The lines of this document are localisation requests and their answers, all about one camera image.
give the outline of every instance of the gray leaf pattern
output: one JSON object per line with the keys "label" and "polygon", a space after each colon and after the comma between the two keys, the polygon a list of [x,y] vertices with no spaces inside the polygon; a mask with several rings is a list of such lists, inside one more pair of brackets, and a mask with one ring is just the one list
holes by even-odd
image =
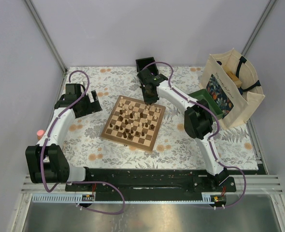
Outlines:
{"label": "gray leaf pattern", "polygon": [[[159,67],[159,72],[170,75],[170,69]],[[96,90],[102,107],[96,112],[75,119],[66,135],[63,152],[74,166],[91,168],[137,169],[204,169],[205,164],[196,142],[184,131],[183,114],[166,99],[157,103],[166,111],[153,152],[145,152],[100,137],[105,123],[119,95],[143,100],[135,67],[71,67],[82,70],[90,77],[88,93]],[[203,67],[174,67],[172,83],[185,93],[199,90]],[[75,73],[72,83],[84,83],[83,74]],[[214,138],[224,164],[255,170],[257,163],[246,125],[220,130]]]}

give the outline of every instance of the tablecloth flower pattern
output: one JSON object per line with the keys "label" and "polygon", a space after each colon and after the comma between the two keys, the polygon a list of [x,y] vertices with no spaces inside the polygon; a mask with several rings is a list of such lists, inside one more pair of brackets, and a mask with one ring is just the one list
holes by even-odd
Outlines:
{"label": "tablecloth flower pattern", "polygon": [[[169,76],[169,68],[158,69],[160,73]],[[164,105],[166,111],[153,152],[144,152],[100,138],[119,95],[143,100],[136,67],[71,67],[67,80],[74,70],[82,70],[89,75],[88,93],[96,90],[103,110],[77,118],[70,126],[63,152],[71,165],[123,169],[205,169],[200,149],[184,131],[183,115],[166,99],[157,102]],[[174,67],[172,83],[184,93],[195,92],[199,90],[202,71],[203,67]],[[71,82],[86,85],[86,78],[81,73],[75,73]],[[215,145],[224,164],[257,170],[246,125],[221,130],[215,137]]]}

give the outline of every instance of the printed design on tote bag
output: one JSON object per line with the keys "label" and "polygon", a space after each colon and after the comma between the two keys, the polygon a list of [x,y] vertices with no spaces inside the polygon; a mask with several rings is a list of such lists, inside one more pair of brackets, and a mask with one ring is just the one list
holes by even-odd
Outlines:
{"label": "printed design on tote bag", "polygon": [[223,118],[225,118],[225,116],[228,115],[231,109],[234,107],[234,104],[226,96],[225,92],[223,91],[213,74],[211,74],[206,89],[224,113]]}

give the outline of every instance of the canvas tote bag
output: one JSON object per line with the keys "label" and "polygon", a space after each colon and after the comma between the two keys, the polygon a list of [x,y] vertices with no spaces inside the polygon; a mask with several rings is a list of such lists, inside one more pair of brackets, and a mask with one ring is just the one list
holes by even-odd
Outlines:
{"label": "canvas tote bag", "polygon": [[[226,65],[242,82],[237,88],[226,74]],[[223,129],[247,122],[265,98],[253,65],[235,49],[223,54],[209,55],[200,84],[223,111]]]}

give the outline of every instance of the cable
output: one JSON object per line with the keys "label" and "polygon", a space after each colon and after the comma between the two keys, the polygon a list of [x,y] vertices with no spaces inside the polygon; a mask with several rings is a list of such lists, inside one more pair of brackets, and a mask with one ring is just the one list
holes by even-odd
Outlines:
{"label": "cable", "polygon": [[[165,64],[165,65],[167,65],[167,66],[170,67],[170,69],[171,69],[171,74],[170,74],[170,76],[169,76],[169,78],[168,78],[168,85],[169,85],[169,87],[170,87],[175,93],[177,93],[180,97],[182,97],[183,99],[185,99],[185,100],[188,101],[188,98],[187,98],[186,96],[184,96],[182,93],[180,93],[179,91],[177,91],[176,89],[174,89],[173,86],[171,85],[171,77],[172,77],[172,74],[173,74],[173,68],[172,68],[172,66],[171,66],[170,64],[166,63],[166,62],[155,61],[155,62],[152,62],[152,63],[146,65],[143,69],[145,69],[145,68],[147,68],[147,67],[149,67],[150,65],[153,65],[153,64]],[[212,146],[212,143],[211,143],[210,139],[211,139],[212,137],[216,136],[216,135],[219,133],[219,131],[220,131],[220,123],[219,123],[219,120],[217,119],[217,117],[214,115],[214,113],[213,113],[210,109],[208,109],[207,107],[205,107],[205,106],[203,106],[203,105],[201,105],[201,104],[199,104],[199,103],[197,103],[197,102],[195,102],[195,101],[189,100],[189,102],[192,103],[192,104],[195,104],[195,105],[197,105],[197,106],[199,106],[199,107],[201,107],[201,108],[203,108],[204,110],[206,110],[209,114],[211,114],[212,117],[214,117],[214,119],[215,119],[215,121],[216,121],[216,125],[217,125],[216,132],[213,133],[212,135],[210,135],[210,136],[208,137],[209,146],[210,146],[210,149],[211,149],[212,154],[213,154],[213,156],[214,156],[214,159],[217,160],[217,161],[218,161],[218,164],[220,164],[220,165],[221,165],[222,167],[224,167],[224,168],[227,168],[227,169],[228,169],[228,168],[237,169],[237,170],[242,174],[242,176],[243,176],[244,188],[243,188],[243,192],[242,192],[240,198],[239,198],[236,202],[225,206],[225,208],[233,207],[233,206],[235,206],[239,201],[241,201],[241,199],[242,199],[242,198],[244,197],[244,195],[245,195],[246,186],[247,186],[245,174],[244,174],[244,172],[243,172],[240,168],[238,168],[238,167],[236,167],[236,166],[226,166],[226,165],[222,164],[222,163],[218,160],[218,158],[216,157],[215,152],[214,152],[214,148],[213,148],[213,146]]]}
{"label": "cable", "polygon": [[[77,102],[80,101],[81,98],[84,97],[84,95],[86,94],[86,92],[88,91],[89,89],[89,85],[90,85],[90,80],[89,80],[89,76],[84,72],[84,71],[81,71],[81,70],[75,70],[73,72],[71,72],[70,76],[69,76],[69,82],[71,82],[71,76],[74,74],[74,73],[82,73],[86,76],[86,79],[87,79],[87,86],[86,88],[84,88],[84,92],[82,93],[82,95],[76,100],[74,101],[72,104],[70,104],[68,107],[66,107],[64,110],[62,110],[62,112],[60,114],[58,114],[58,116],[55,118],[55,120],[53,121],[53,123],[51,124],[51,127],[49,128],[49,131],[47,133],[47,138],[45,139],[44,141],[44,144],[42,146],[42,150],[41,150],[41,156],[40,156],[40,167],[41,167],[41,176],[42,176],[42,182],[43,182],[43,185],[44,185],[44,188],[47,192],[52,192],[56,186],[59,184],[59,183],[55,183],[55,185],[53,185],[53,187],[51,189],[48,188],[47,186],[47,182],[46,182],[46,178],[45,178],[45,173],[44,173],[44,162],[43,162],[43,158],[44,158],[44,151],[45,151],[45,148],[47,146],[47,143],[49,141],[49,138],[50,138],[50,135],[51,135],[51,132],[55,126],[55,124],[57,123],[57,121],[60,119],[60,117],[68,110],[68,109],[71,109]],[[110,184],[110,183],[107,183],[107,182],[103,182],[103,181],[73,181],[73,182],[68,182],[69,183],[73,183],[73,184],[106,184],[106,185],[109,185],[110,187],[112,187],[113,189],[115,189],[121,196],[122,198],[122,201],[123,201],[123,204],[122,204],[122,209],[119,210],[118,212],[114,212],[114,213],[109,213],[109,212],[103,212],[103,211],[99,211],[99,210],[95,210],[95,209],[89,209],[89,208],[84,208],[85,210],[88,210],[88,211],[92,211],[92,212],[96,212],[96,213],[101,213],[101,214],[108,214],[108,215],[117,215],[117,214],[122,214],[124,212],[124,209],[125,209],[125,200],[124,200],[124,197],[122,195],[122,193],[120,192],[120,190],[115,187],[114,185]]]}

